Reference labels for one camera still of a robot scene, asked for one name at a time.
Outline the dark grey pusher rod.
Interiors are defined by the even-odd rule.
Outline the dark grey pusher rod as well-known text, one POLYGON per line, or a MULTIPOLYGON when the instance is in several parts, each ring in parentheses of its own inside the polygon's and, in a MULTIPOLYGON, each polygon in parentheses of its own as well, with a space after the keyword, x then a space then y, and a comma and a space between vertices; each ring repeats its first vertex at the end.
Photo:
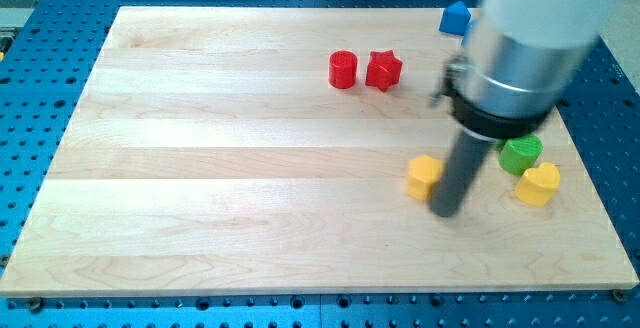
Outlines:
POLYGON ((464 128, 458 134, 444 172, 430 199, 431 210, 440 217, 452 217, 461 208, 489 150, 489 138, 464 128))

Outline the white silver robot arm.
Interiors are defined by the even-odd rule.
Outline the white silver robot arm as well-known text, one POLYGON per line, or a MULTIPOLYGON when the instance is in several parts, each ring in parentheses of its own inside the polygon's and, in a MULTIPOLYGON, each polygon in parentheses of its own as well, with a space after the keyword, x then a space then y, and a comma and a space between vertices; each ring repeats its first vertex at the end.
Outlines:
POLYGON ((435 214, 457 214, 495 141, 542 125, 623 1, 480 0, 432 98, 449 97, 461 126, 429 200, 435 214))

